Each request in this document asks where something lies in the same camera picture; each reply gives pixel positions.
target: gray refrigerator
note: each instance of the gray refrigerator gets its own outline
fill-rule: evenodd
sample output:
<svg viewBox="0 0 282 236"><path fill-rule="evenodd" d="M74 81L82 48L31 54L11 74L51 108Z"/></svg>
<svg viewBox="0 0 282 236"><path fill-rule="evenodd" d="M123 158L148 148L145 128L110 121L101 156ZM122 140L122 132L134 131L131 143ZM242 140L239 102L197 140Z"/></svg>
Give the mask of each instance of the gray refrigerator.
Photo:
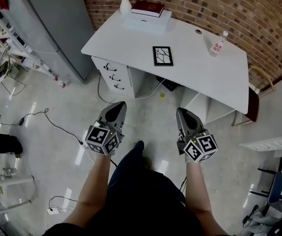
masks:
<svg viewBox="0 0 282 236"><path fill-rule="evenodd" d="M84 0L8 0L0 12L60 79L83 82L95 67L82 47L94 34Z"/></svg>

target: blue chair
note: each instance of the blue chair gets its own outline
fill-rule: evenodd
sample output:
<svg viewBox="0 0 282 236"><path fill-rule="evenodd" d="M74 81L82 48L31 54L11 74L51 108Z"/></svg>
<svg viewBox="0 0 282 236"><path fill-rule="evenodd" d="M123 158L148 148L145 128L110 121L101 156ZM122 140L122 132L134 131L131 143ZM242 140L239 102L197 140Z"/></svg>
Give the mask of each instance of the blue chair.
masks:
<svg viewBox="0 0 282 236"><path fill-rule="evenodd" d="M269 192L261 191L264 194L254 191L250 191L250 193L268 198L268 205L282 213L282 172L264 170L260 168L258 168L258 170L274 175L272 186Z"/></svg>

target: framed picture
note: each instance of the framed picture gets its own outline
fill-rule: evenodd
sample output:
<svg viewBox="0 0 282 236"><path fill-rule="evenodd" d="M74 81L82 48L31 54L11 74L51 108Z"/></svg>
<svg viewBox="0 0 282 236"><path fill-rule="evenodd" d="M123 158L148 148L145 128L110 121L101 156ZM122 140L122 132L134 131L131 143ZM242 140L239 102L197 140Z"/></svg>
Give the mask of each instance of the framed picture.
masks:
<svg viewBox="0 0 282 236"><path fill-rule="evenodd" d="M155 66L174 66L169 46L153 46Z"/></svg>

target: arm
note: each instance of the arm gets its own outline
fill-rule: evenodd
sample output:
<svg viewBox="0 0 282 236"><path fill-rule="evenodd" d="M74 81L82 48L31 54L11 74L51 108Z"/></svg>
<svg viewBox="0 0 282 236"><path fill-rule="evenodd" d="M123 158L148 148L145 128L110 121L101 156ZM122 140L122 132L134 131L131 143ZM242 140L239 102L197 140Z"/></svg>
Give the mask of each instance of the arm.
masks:
<svg viewBox="0 0 282 236"><path fill-rule="evenodd" d="M187 163L186 207L199 219L206 236L227 235L215 221L199 163Z"/></svg>
<svg viewBox="0 0 282 236"><path fill-rule="evenodd" d="M97 155L94 167L82 187L79 201L64 223L85 228L92 217L104 207L110 165L110 156Z"/></svg>

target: red brick wall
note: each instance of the red brick wall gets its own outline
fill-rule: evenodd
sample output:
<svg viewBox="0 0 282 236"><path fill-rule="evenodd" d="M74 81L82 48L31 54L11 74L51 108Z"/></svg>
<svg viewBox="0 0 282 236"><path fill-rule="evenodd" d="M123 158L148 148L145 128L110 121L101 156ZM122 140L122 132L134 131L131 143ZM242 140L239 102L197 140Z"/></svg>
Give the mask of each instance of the red brick wall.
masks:
<svg viewBox="0 0 282 236"><path fill-rule="evenodd" d="M85 0L97 30L121 0ZM163 3L172 16L212 33L229 32L228 40L247 52L249 64L262 67L276 80L282 76L282 0L148 0ZM250 82L267 82L250 71Z"/></svg>

